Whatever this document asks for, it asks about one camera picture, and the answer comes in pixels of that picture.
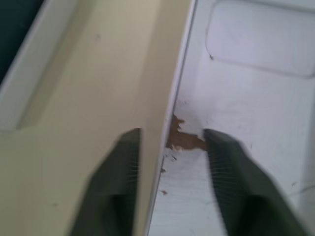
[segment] beige panel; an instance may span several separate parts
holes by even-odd
[[[14,133],[0,135],[0,235],[66,235],[116,138],[144,127],[136,235],[190,0],[82,0]]]

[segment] brown stain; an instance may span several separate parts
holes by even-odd
[[[161,193],[165,196],[166,194],[168,194],[168,192],[166,192],[165,190],[161,190]]]
[[[193,150],[197,148],[206,150],[205,141],[198,138],[197,135],[179,131],[180,124],[184,122],[183,119],[178,119],[173,115],[166,147],[172,150]]]

